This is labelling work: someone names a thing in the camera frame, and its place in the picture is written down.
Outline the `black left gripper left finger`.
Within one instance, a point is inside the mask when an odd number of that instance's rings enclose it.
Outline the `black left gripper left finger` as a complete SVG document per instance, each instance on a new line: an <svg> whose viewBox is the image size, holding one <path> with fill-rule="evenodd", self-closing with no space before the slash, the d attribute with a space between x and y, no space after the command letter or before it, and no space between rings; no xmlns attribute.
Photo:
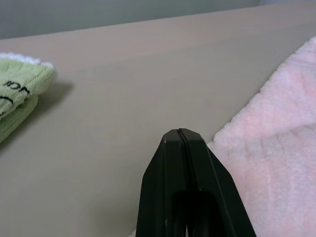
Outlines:
<svg viewBox="0 0 316 237"><path fill-rule="evenodd" d="M190 143L199 134L163 135L142 179L136 237L199 237L198 184Z"/></svg>

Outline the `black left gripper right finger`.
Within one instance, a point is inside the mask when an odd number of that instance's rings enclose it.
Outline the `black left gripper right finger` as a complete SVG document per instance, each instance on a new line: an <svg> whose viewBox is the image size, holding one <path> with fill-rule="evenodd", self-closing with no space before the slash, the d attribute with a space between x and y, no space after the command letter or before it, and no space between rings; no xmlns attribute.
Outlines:
<svg viewBox="0 0 316 237"><path fill-rule="evenodd" d="M257 237L228 170L198 133L181 136L192 186L189 237Z"/></svg>

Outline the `pink fluffy towel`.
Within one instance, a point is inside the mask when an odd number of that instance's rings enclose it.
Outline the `pink fluffy towel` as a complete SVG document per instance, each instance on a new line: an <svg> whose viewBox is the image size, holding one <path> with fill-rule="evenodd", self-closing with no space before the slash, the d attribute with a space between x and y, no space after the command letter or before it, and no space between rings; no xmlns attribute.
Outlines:
<svg viewBox="0 0 316 237"><path fill-rule="evenodd" d="M316 36L216 133L257 237L316 237Z"/></svg>

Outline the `green folded towel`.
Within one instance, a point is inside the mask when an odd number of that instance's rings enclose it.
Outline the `green folded towel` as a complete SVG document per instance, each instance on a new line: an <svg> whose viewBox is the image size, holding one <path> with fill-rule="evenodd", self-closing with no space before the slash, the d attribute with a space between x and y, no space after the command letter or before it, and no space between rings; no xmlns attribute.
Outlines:
<svg viewBox="0 0 316 237"><path fill-rule="evenodd" d="M50 62L0 52L0 144L32 113L39 96L56 78Z"/></svg>

